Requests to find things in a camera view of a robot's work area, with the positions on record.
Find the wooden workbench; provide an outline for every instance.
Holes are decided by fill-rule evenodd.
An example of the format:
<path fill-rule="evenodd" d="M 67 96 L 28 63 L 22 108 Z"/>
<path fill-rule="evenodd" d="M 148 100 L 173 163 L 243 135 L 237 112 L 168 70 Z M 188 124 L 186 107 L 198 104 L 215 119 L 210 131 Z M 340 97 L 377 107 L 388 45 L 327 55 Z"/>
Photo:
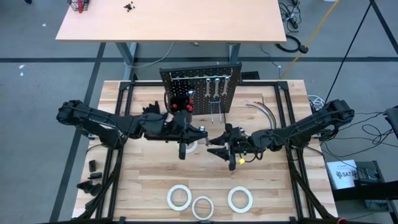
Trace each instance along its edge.
<path fill-rule="evenodd" d="M 69 8 L 57 40 L 284 42 L 277 0 L 90 1 Z"/>
<path fill-rule="evenodd" d="M 288 83 L 295 119 L 300 120 L 311 114 L 304 82 L 290 80 Z M 114 112 L 119 84 L 120 81 L 104 83 L 98 109 Z M 155 100 L 159 101 L 162 111 L 165 111 L 163 94 L 162 86 L 134 87 L 131 114 L 140 114 L 143 106 Z M 269 128 L 269 121 L 264 114 L 255 108 L 245 106 L 246 103 L 262 101 L 262 98 L 275 114 L 277 125 L 280 126 L 274 87 L 271 86 L 238 86 L 231 111 L 226 115 L 227 123 L 232 123 L 233 126 L 239 125 L 249 132 Z M 289 123 L 285 103 L 284 111 L 285 119 Z M 196 127 L 203 125 L 208 130 L 210 138 L 217 137 L 224 131 L 224 124 L 220 124 L 218 116 L 214 119 L 216 122 L 212 124 L 210 115 L 194 116 L 193 125 Z M 90 146 L 99 143 L 91 141 Z M 310 146 L 320 150 L 316 140 L 312 140 Z M 337 216 L 322 156 L 311 150 L 304 150 L 303 156 L 312 191 L 326 209 Z M 103 171 L 106 149 L 101 146 L 96 147 L 87 154 L 81 181 L 87 180 L 90 174 L 88 161 L 92 159 L 97 161 L 98 171 Z M 237 165 L 236 170 L 230 172 L 228 163 L 208 153 L 202 141 L 199 142 L 195 152 L 187 154 L 186 159 L 181 161 L 178 159 L 178 147 L 175 142 L 130 139 L 124 148 L 114 218 L 125 216 L 127 220 L 195 220 L 191 206 L 182 212 L 176 212 L 167 205 L 167 192 L 176 184 L 186 185 L 192 191 L 192 201 L 202 195 L 211 198 L 215 205 L 215 212 L 211 217 L 213 221 L 286 221 L 289 217 L 296 216 L 284 149 L 279 152 L 267 150 L 263 160 Z M 252 209 L 242 214 L 233 212 L 227 204 L 229 190 L 239 185 L 249 189 L 254 197 Z M 110 194 L 109 189 L 103 214 L 107 214 Z M 300 194 L 304 214 L 308 216 L 301 189 Z M 81 214 L 85 203 L 91 199 L 90 194 L 84 194 L 79 190 L 73 216 Z M 173 199 L 176 205 L 185 202 L 184 194 L 174 194 Z M 245 203 L 245 200 L 240 195 L 234 199 L 237 206 Z M 203 217 L 206 216 L 206 209 L 205 202 L 197 206 L 199 215 Z"/>

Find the pegboard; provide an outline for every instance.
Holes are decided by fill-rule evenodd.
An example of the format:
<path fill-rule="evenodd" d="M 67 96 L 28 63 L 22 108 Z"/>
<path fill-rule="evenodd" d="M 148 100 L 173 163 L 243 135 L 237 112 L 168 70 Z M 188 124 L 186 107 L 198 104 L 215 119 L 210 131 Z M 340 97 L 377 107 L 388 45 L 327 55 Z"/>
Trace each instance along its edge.
<path fill-rule="evenodd" d="M 211 114 L 210 102 L 220 101 L 212 104 L 213 114 L 229 113 L 232 100 L 235 94 L 241 75 L 242 64 L 236 65 L 215 65 L 190 68 L 160 69 L 160 76 L 169 98 L 173 96 L 185 96 L 189 90 L 195 90 L 193 96 L 193 115 Z M 209 94 L 206 97 L 206 79 L 210 79 Z M 216 79 L 218 83 L 218 97 L 215 97 Z M 225 82 L 226 95 L 223 95 Z"/>

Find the desk leg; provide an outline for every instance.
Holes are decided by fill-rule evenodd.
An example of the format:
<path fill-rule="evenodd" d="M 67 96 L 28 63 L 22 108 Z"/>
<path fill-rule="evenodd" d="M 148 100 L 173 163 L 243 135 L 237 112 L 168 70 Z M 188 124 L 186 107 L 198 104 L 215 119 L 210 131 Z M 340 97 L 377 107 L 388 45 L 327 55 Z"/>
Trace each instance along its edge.
<path fill-rule="evenodd" d="M 127 65 L 133 65 L 138 43 L 131 43 L 130 47 L 125 42 L 116 42 L 115 44 L 118 47 L 124 62 Z M 126 68 L 124 69 L 123 80 L 130 80 L 133 74 L 134 68 L 126 66 Z"/>
<path fill-rule="evenodd" d="M 234 65 L 238 62 L 239 50 L 241 44 L 230 44 L 229 45 L 229 63 Z"/>

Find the white tape roll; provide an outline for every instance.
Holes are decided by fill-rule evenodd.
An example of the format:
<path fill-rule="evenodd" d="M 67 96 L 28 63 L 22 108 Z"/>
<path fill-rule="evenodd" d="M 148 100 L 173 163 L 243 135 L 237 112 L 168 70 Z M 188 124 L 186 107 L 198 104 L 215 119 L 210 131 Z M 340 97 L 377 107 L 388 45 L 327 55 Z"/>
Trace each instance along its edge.
<path fill-rule="evenodd" d="M 173 194 L 173 191 L 174 191 L 174 190 L 177 190 L 177 189 L 184 190 L 184 191 L 187 193 L 187 202 L 185 202 L 184 205 L 179 206 L 179 207 L 178 207 L 178 206 L 175 206 L 175 205 L 173 204 L 173 202 L 172 202 L 172 194 Z M 167 192 L 167 203 L 168 203 L 168 205 L 170 206 L 170 208 L 172 208 L 172 210 L 175 210 L 175 211 L 182 211 L 182 210 L 185 210 L 185 209 L 187 209 L 188 206 L 191 204 L 191 201 L 192 201 L 192 194 L 191 194 L 191 191 L 188 189 L 188 187 L 186 187 L 186 186 L 184 186 L 184 185 L 176 185 L 176 186 L 173 186 L 172 188 L 170 188 L 169 192 Z"/>
<path fill-rule="evenodd" d="M 198 202 L 200 199 L 205 199 L 205 200 L 207 200 L 207 201 L 210 203 L 210 206 L 211 206 L 210 214 L 209 214 L 208 216 L 204 217 L 204 218 L 203 218 L 203 217 L 199 217 L 198 214 L 197 214 L 196 211 L 195 211 L 195 205 L 197 204 L 197 202 Z M 208 198 L 208 197 L 206 197 L 206 196 L 200 196 L 200 197 L 196 198 L 196 199 L 193 201 L 193 203 L 192 203 L 192 213 L 193 213 L 193 216 L 194 216 L 195 218 L 199 219 L 199 220 L 202 220 L 202 221 L 207 220 L 207 219 L 209 219 L 209 218 L 213 215 L 213 213 L 214 213 L 214 204 L 213 204 L 213 202 L 210 200 L 210 198 Z"/>
<path fill-rule="evenodd" d="M 243 191 L 247 196 L 248 196 L 248 204 L 244 208 L 237 208 L 234 203 L 232 202 L 232 196 L 235 194 L 237 191 Z M 234 187 L 232 190 L 229 191 L 228 194 L 228 205 L 231 207 L 232 210 L 238 213 L 245 213 L 249 211 L 249 209 L 253 205 L 253 197 L 250 193 L 250 191 L 244 187 Z"/>
<path fill-rule="evenodd" d="M 193 152 L 197 147 L 198 147 L 198 141 L 194 141 L 191 144 L 186 144 L 187 145 L 187 150 L 185 151 L 186 154 Z"/>

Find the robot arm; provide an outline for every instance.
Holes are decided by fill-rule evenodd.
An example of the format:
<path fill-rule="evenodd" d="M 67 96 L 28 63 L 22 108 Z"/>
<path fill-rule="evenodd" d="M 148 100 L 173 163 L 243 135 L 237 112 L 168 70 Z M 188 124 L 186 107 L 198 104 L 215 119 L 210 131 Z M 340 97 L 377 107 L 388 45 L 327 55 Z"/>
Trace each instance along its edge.
<path fill-rule="evenodd" d="M 259 130 L 248 134 L 242 128 L 233 128 L 231 124 L 226 124 L 223 135 L 210 140 L 210 144 L 219 146 L 227 144 L 227 146 L 207 151 L 229 161 L 229 169 L 235 170 L 235 154 L 253 153 L 256 158 L 262 159 L 262 153 L 267 148 L 271 151 L 279 151 L 282 146 L 303 148 L 311 140 L 312 135 L 330 125 L 337 130 L 340 126 L 350 123 L 353 118 L 354 110 L 349 108 L 345 101 L 335 100 L 327 103 L 313 115 L 286 128 Z"/>
<path fill-rule="evenodd" d="M 128 138 L 139 139 L 142 135 L 148 140 L 177 141 L 180 143 L 180 159 L 185 159 L 186 144 L 207 137 L 204 129 L 197 129 L 187 122 L 190 116 L 187 110 L 176 111 L 170 121 L 168 113 L 160 114 L 157 101 L 144 111 L 146 113 L 139 116 L 118 116 L 71 100 L 58 109 L 57 120 L 97 135 L 105 146 L 114 149 L 123 146 Z"/>

